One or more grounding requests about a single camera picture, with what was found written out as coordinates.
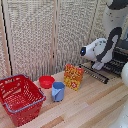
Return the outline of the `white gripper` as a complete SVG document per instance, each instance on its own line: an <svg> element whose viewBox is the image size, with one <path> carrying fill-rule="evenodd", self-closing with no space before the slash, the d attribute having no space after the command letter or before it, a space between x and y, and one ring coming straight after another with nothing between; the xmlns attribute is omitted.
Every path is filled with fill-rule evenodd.
<svg viewBox="0 0 128 128"><path fill-rule="evenodd" d="M101 63L101 62L95 62L92 66L93 69L96 69L96 70L101 70L102 67L104 66L104 63Z"/></svg>

